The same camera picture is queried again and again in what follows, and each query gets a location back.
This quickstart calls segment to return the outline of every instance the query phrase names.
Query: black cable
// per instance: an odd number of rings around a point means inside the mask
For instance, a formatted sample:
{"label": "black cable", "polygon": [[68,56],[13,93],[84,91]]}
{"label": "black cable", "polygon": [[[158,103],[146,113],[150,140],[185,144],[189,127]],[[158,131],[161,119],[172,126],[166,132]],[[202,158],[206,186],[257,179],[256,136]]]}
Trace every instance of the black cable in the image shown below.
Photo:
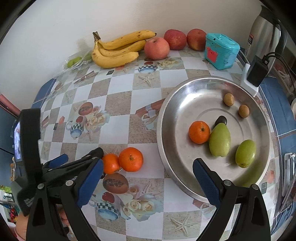
{"label": "black cable", "polygon": [[280,55],[279,53],[276,53],[276,52],[270,52],[268,53],[266,56],[269,56],[271,54],[275,54],[275,55],[279,55],[282,60],[286,63],[286,67],[291,71],[291,73],[296,77],[296,74],[293,72],[293,70],[290,68],[290,66],[287,64],[287,62],[285,61],[284,57],[282,55]]}
{"label": "black cable", "polygon": [[283,56],[281,56],[283,59],[281,59],[280,57],[278,57],[278,56],[276,56],[276,55],[271,55],[271,53],[268,53],[267,55],[266,55],[266,57],[263,57],[263,59],[264,58],[267,58],[267,59],[269,59],[269,58],[271,58],[271,57],[274,57],[274,58],[276,58],[276,59],[278,59],[279,61],[281,61],[282,63],[283,63],[283,65],[286,67],[286,69],[287,69],[287,71],[288,71],[288,73],[289,73],[289,76],[290,76],[290,80],[291,80],[291,83],[292,83],[292,86],[293,86],[293,89],[294,89],[294,95],[295,95],[295,98],[296,98],[296,90],[295,90],[295,86],[294,86],[294,83],[293,83],[293,78],[292,78],[292,75],[291,75],[291,72],[293,73],[293,75],[296,77],[296,74],[291,70],[290,71],[290,67],[288,66],[288,64],[286,63],[286,61],[285,61],[285,59],[283,58]]}

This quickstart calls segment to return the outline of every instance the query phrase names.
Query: power adapter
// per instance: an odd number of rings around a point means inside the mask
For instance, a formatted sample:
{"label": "power adapter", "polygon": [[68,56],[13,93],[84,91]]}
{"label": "power adapter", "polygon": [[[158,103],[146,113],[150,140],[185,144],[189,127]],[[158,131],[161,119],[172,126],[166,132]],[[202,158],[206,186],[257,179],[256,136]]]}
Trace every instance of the power adapter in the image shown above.
{"label": "power adapter", "polygon": [[259,87],[265,76],[268,74],[268,61],[262,60],[255,55],[247,73],[247,81]]}

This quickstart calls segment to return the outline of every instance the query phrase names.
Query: apple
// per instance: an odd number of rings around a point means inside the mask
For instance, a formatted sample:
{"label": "apple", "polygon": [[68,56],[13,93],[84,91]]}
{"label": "apple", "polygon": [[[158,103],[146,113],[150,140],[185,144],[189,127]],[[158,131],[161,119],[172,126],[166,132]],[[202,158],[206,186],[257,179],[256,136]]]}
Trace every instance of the apple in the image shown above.
{"label": "apple", "polygon": [[186,35],[179,30],[169,29],[163,38],[168,42],[170,49],[181,50],[186,46]]}
{"label": "apple", "polygon": [[190,48],[197,51],[205,50],[205,36],[206,32],[201,29],[195,28],[187,34],[187,44]]}
{"label": "apple", "polygon": [[146,42],[144,51],[148,58],[158,60],[168,55],[170,46],[164,38],[154,37]]}

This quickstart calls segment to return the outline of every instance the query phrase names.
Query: metal plate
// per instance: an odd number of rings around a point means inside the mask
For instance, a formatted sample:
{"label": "metal plate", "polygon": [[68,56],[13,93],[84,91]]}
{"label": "metal plate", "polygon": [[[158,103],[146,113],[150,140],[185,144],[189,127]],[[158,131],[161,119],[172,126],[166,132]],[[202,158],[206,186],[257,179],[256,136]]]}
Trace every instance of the metal plate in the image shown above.
{"label": "metal plate", "polygon": [[[231,107],[223,102],[226,93],[234,95],[235,103]],[[245,119],[238,114],[241,104],[250,109]],[[221,115],[227,118],[231,148],[226,157],[213,157],[208,143],[198,145],[189,139],[188,129],[192,122],[200,120],[212,130]],[[240,168],[235,163],[235,152],[246,139],[256,143],[257,153],[248,168]],[[208,200],[192,171],[196,158],[202,158],[222,180],[249,187],[259,184],[267,170],[270,142],[269,125],[261,107],[243,88],[224,78],[201,76],[184,81],[169,94],[159,112],[157,146],[163,165],[185,193],[203,202]]]}

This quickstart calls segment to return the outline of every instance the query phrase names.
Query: dark fruit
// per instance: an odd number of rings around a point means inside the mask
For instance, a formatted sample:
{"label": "dark fruit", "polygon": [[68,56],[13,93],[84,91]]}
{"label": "dark fruit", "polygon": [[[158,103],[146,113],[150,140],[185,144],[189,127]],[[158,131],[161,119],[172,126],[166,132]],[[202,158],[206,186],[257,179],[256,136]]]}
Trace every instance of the dark fruit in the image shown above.
{"label": "dark fruit", "polygon": [[86,102],[80,107],[78,114],[88,115],[92,111],[92,109],[93,109],[93,104],[91,102]]}
{"label": "dark fruit", "polygon": [[102,199],[104,201],[108,201],[110,203],[114,203],[115,201],[115,198],[114,198],[114,195],[112,193],[109,193],[109,192],[105,192],[102,196]]}
{"label": "dark fruit", "polygon": [[219,123],[224,123],[225,125],[227,125],[227,119],[225,116],[221,115],[218,117],[218,119],[215,122],[215,126],[218,125]]}
{"label": "dark fruit", "polygon": [[128,191],[128,181],[120,173],[107,174],[103,179],[103,187],[110,193],[122,194]]}

